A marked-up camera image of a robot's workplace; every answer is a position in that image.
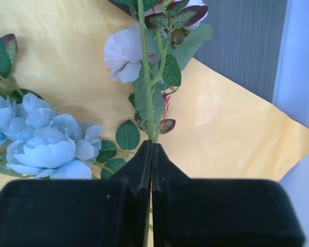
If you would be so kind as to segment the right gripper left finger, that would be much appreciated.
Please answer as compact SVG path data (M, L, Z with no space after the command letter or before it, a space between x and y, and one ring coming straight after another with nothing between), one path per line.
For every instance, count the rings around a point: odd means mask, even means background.
M147 246L152 142L104 180L14 180L0 191L0 246Z

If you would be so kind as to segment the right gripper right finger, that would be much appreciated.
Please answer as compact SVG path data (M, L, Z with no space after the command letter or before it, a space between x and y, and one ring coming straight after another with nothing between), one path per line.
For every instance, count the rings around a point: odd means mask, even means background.
M303 246L283 187L263 179L192 179L152 148L154 246Z

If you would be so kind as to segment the blue flower stem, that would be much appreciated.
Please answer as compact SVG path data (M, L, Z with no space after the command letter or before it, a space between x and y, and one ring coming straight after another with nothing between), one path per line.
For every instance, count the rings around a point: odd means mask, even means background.
M60 114L32 93L21 103L0 96L0 173L14 177L91 179L102 128Z

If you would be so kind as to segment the orange wrapping paper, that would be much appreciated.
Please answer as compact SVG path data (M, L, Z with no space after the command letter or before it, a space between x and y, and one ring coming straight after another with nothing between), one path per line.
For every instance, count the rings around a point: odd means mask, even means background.
M91 179L6 176L14 180L104 180L141 144L160 144L192 179L263 179L278 183L309 152L309 129L190 59L170 95L174 127L150 140L135 122L130 83L113 81L104 62L110 35L133 23L120 1L0 1L0 37L13 33L18 55L11 76L57 113L102 128ZM148 245L153 244L152 171Z

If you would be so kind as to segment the pale pink flower stem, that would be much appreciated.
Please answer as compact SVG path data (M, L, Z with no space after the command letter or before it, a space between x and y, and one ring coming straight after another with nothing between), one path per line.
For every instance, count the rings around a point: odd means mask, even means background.
M120 1L133 23L109 36L104 62L113 81L130 83L136 125L156 142L175 122L169 98L200 45L212 36L203 1Z

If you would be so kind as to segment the peach flower stem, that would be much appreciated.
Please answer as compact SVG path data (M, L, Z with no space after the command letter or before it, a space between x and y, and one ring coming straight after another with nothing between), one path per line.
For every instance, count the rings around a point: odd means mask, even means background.
M18 42L15 34L9 33L0 37L0 96L17 103L21 103L24 95L28 93L41 98L35 92L20 88L11 76L18 51Z

